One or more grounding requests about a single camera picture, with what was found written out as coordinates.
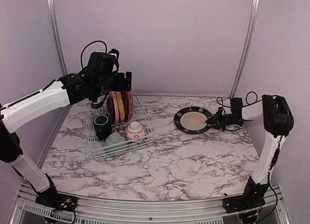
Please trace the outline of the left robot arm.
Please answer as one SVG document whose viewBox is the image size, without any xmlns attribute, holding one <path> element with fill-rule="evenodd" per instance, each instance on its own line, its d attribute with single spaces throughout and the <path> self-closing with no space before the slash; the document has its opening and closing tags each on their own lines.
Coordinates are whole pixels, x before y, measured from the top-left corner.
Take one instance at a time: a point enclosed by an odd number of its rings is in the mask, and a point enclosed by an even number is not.
<svg viewBox="0 0 310 224">
<path fill-rule="evenodd" d="M 20 147 L 16 131 L 28 122 L 58 108 L 85 99 L 97 99 L 110 91 L 130 91 L 132 73 L 68 74 L 53 80 L 41 90 L 0 108 L 0 160 L 24 177 L 39 197 L 51 207 L 61 203 L 52 180 Z"/>
</svg>

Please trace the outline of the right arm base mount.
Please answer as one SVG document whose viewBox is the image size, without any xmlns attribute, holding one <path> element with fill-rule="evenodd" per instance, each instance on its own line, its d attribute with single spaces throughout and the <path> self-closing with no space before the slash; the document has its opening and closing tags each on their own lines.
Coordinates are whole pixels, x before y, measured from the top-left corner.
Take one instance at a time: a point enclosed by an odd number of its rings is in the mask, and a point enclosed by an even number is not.
<svg viewBox="0 0 310 224">
<path fill-rule="evenodd" d="M 222 206 L 226 213 L 244 211 L 248 209 L 259 208 L 265 205 L 264 199 L 247 200 L 243 195 L 226 197 L 222 200 Z"/>
</svg>

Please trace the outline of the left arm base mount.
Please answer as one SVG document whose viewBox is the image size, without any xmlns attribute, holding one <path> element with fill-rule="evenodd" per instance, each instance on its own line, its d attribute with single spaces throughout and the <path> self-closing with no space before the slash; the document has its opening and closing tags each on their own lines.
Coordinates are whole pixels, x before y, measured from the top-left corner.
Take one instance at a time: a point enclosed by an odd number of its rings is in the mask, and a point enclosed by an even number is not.
<svg viewBox="0 0 310 224">
<path fill-rule="evenodd" d="M 75 211 L 78 198 L 65 194 L 50 194 L 47 196 L 37 196 L 35 199 L 37 204 L 53 208 L 55 210 L 65 210 L 69 212 Z"/>
</svg>

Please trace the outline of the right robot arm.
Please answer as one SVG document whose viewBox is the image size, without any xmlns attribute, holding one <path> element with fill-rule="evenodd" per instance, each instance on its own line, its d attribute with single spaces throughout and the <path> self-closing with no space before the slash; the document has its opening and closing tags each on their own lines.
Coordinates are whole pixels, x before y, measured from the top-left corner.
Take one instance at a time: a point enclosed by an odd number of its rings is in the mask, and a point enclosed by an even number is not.
<svg viewBox="0 0 310 224">
<path fill-rule="evenodd" d="M 263 118 L 265 139 L 257 168 L 249 177 L 244 193 L 240 197 L 242 207 L 249 209 L 264 197 L 270 186 L 270 177 L 278 160 L 286 137 L 294 126 L 294 118 L 286 99 L 279 95 L 263 95 L 261 100 L 244 105 L 242 98 L 230 100 L 230 114 L 223 114 L 223 107 L 206 123 L 225 131 L 230 125 L 242 126 L 246 121 Z"/>
</svg>

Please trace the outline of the black striped plate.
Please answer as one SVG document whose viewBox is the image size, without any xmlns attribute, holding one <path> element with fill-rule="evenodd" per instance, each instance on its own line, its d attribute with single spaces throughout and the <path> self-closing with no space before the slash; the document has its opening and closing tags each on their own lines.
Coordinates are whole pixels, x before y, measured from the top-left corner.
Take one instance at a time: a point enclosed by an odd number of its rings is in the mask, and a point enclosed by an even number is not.
<svg viewBox="0 0 310 224">
<path fill-rule="evenodd" d="M 187 134 L 201 134 L 212 127 L 211 124 L 206 123 L 212 117 L 212 113 L 205 108 L 190 106 L 179 110 L 173 121 L 178 129 Z"/>
</svg>

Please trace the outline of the maroon polka dot plate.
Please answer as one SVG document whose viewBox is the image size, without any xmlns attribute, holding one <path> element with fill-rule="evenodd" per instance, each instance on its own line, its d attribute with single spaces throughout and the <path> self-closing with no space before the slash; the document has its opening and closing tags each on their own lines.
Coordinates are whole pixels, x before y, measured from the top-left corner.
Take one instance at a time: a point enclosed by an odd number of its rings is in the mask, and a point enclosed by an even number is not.
<svg viewBox="0 0 310 224">
<path fill-rule="evenodd" d="M 133 117 L 133 111 L 134 111 L 134 101 L 133 101 L 133 95 L 130 91 L 122 91 L 121 96 L 124 103 L 124 109 L 125 109 L 125 121 L 128 122 Z"/>
</svg>

